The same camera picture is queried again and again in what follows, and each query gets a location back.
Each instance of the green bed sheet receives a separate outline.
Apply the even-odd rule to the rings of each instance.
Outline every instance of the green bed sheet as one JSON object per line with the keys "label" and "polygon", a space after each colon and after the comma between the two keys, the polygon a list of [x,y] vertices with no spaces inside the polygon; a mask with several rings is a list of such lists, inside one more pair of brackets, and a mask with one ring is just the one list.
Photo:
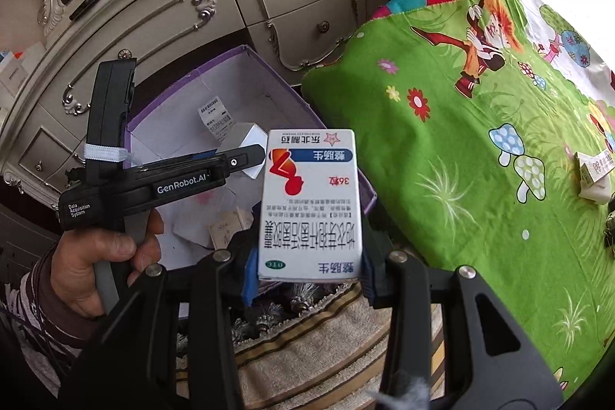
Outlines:
{"label": "green bed sheet", "polygon": [[479,270],[566,396],[615,329],[607,207],[574,160],[615,147],[611,78],[539,0],[453,0],[367,22],[303,80],[393,221],[431,266]]}

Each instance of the star logo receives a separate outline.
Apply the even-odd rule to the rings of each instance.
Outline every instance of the star logo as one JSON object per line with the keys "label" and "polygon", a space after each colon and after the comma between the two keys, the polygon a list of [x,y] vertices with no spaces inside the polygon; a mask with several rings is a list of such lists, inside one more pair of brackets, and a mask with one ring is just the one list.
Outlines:
{"label": "star logo", "polygon": [[333,146],[336,143],[339,143],[339,138],[337,137],[337,133],[334,134],[329,134],[327,133],[327,137],[325,138],[325,143],[330,144],[331,146]]}

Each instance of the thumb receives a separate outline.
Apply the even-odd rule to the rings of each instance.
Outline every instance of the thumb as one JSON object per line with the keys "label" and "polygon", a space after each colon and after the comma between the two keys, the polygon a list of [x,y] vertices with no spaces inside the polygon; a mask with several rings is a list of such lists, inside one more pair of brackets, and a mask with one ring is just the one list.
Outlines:
{"label": "thumb", "polygon": [[131,237],[102,228],[85,229],[76,240],[79,244],[75,246],[75,253],[81,258],[83,266],[91,266],[98,261],[128,261],[136,252],[136,244]]}

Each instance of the dresser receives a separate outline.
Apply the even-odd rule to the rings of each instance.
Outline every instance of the dresser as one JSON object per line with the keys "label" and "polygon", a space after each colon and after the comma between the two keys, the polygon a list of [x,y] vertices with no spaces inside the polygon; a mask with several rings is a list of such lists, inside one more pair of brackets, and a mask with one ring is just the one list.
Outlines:
{"label": "dresser", "polygon": [[66,171],[84,164],[98,64],[137,58],[135,84],[176,58],[246,28],[291,85],[334,61],[388,0],[42,0],[46,51],[19,82],[0,80],[0,165],[6,184],[56,208]]}

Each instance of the cartoon bedding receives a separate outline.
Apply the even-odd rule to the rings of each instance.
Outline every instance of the cartoon bedding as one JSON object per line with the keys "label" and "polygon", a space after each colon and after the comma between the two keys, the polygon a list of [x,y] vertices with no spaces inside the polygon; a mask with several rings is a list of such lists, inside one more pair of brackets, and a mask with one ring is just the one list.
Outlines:
{"label": "cartoon bedding", "polygon": [[303,80],[327,125],[354,130],[394,222],[430,265],[481,272],[565,396],[615,329],[607,207],[577,196],[574,167],[615,149],[614,89],[539,0],[392,0]]}

